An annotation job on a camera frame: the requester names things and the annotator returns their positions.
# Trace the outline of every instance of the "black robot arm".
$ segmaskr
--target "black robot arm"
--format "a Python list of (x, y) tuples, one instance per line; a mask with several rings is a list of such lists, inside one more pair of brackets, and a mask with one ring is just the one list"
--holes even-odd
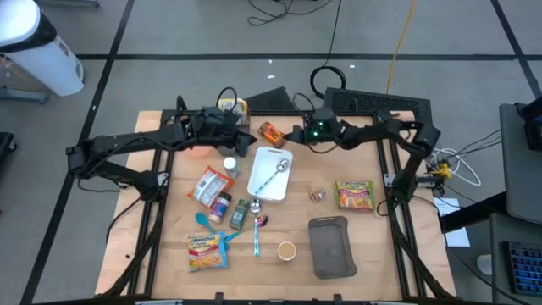
[(179, 113), (172, 123), (156, 131), (117, 136), (97, 136), (94, 139), (66, 148), (68, 171), (77, 179), (100, 176), (119, 186), (133, 186), (142, 200), (157, 201), (163, 196), (160, 174), (151, 170), (142, 172), (107, 161), (115, 154), (141, 152), (162, 148), (183, 151), (194, 146), (235, 148), (241, 157), (256, 141), (254, 136), (237, 129), (237, 114), (218, 108), (204, 108), (199, 113), (180, 119)]
[[(401, 131), (404, 130), (416, 131), (412, 141), (403, 138)], [(391, 198), (396, 202), (409, 202), (418, 185), (416, 172), (422, 161), (433, 151), (439, 137), (439, 130), (420, 122), (389, 119), (376, 125), (357, 127), (344, 120), (338, 121), (331, 109), (320, 108), (313, 114), (304, 115), (303, 128), (294, 126), (294, 131), (286, 135), (285, 139), (304, 145), (332, 141), (345, 150), (371, 141), (394, 140), (410, 154), (410, 158), (393, 180)]]

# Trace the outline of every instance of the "noodle packet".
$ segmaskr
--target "noodle packet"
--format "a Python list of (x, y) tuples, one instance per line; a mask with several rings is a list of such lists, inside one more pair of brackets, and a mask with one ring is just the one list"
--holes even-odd
[(365, 212), (373, 211), (373, 182), (336, 181), (335, 200), (339, 208)]
[(187, 195), (196, 199), (204, 206), (212, 208), (218, 195), (233, 183), (234, 181), (230, 177), (222, 175), (218, 171), (211, 169), (210, 166), (207, 166), (202, 178)]
[(209, 268), (226, 268), (225, 232), (210, 236), (188, 238), (188, 266), (190, 272)]

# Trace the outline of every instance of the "wooden tabletop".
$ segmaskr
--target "wooden tabletop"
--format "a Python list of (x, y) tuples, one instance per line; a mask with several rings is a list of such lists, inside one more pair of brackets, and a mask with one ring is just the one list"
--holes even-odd
[[(140, 112), (135, 131), (156, 130), (161, 112)], [(369, 117), (343, 118), (353, 125), (371, 125)], [(412, 113), (401, 113), (400, 119), (412, 119)], [(299, 117), (251, 117), (251, 133), (257, 135), (257, 127), (269, 121), (283, 132), (290, 132), (292, 125), (301, 124)], [(250, 199), (246, 186), (250, 178), (252, 162), (260, 146), (270, 144), (257, 135), (258, 142), (251, 145), (245, 158), (238, 158), (241, 174), (228, 190), (233, 197), (232, 207), (240, 198)], [(324, 150), (331, 144), (321, 144)], [(384, 143), (391, 170), (389, 144)], [(384, 200), (384, 186), (379, 167), (376, 142), (364, 143), (344, 151), (335, 149), (324, 155), (310, 152), (307, 147), (287, 142), (283, 147), (293, 154), (286, 198), (281, 203), (263, 204), (263, 212), (269, 222), (260, 230), (260, 257), (253, 255), (253, 234), (243, 233), (230, 242), (227, 252), (227, 269), (207, 269), (196, 273), (188, 270), (187, 238), (204, 236), (207, 231), (194, 219), (197, 212), (209, 213), (200, 203), (186, 193), (197, 183), (205, 168), (210, 165), (224, 172), (222, 157), (214, 149), (197, 147), (194, 151), (176, 152), (169, 197), (163, 223), (163, 233), (152, 291), (153, 298), (212, 299), (221, 291), (226, 299), (286, 299), (331, 300), (340, 293), (344, 300), (401, 300), (401, 289), (395, 265), (395, 254), (387, 217), (376, 213), (342, 211), (335, 207), (333, 188), (335, 180), (371, 180), (374, 184), (375, 201)], [(399, 150), (405, 163), (408, 154)], [(153, 151), (131, 153), (127, 166), (135, 170), (151, 168)], [(326, 198), (318, 203), (309, 200), (307, 192), (312, 187), (322, 187)], [(417, 196), (433, 201), (428, 190), (418, 190)], [(120, 193), (115, 213), (122, 211), (138, 197), (134, 189)], [(134, 255), (137, 234), (141, 222), (143, 204), (138, 205), (114, 226), (103, 260), (97, 283), (97, 293), (106, 291), (124, 271)], [(234, 231), (228, 226), (233, 213), (230, 207), (217, 230)], [(435, 208), (414, 198), (410, 203), (412, 221), (418, 240), (418, 251), (434, 277), (450, 293), (455, 294), (445, 245)], [(342, 279), (320, 280), (314, 275), (312, 254), (308, 240), (308, 221), (312, 218), (342, 215), (348, 219), (348, 235), (357, 274)], [(249, 214), (245, 225), (253, 221)], [(277, 246), (282, 241), (296, 245), (297, 255), (293, 261), (282, 263)], [(410, 291), (416, 295), (412, 266), (405, 255), (409, 274)], [(143, 291), (147, 261), (142, 263), (138, 291)]]

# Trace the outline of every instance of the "orange can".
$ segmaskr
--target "orange can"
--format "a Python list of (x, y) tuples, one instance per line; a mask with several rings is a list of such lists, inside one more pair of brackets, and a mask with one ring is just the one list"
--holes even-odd
[(257, 130), (260, 135), (265, 136), (275, 148), (281, 148), (285, 144), (285, 134), (276, 129), (271, 123), (265, 122)]

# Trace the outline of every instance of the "plastic tray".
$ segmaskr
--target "plastic tray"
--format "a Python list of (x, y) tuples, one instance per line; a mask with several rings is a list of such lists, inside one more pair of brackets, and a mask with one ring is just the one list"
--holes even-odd
[(308, 222), (314, 274), (319, 279), (338, 279), (357, 273), (347, 227), (348, 220), (342, 216), (311, 219)]
[[(277, 164), (280, 160), (287, 159), (290, 164), (286, 171), (278, 173), (267, 184), (259, 194), (256, 191), (262, 186), (269, 177), (277, 170)], [(251, 196), (266, 202), (281, 202), (286, 197), (286, 187), (288, 186), (288, 178), (290, 177), (291, 162), (293, 156), (291, 152), (284, 149), (276, 149), (271, 147), (260, 147), (256, 151), (254, 164), (252, 165), (251, 178), (248, 181), (248, 193)]]

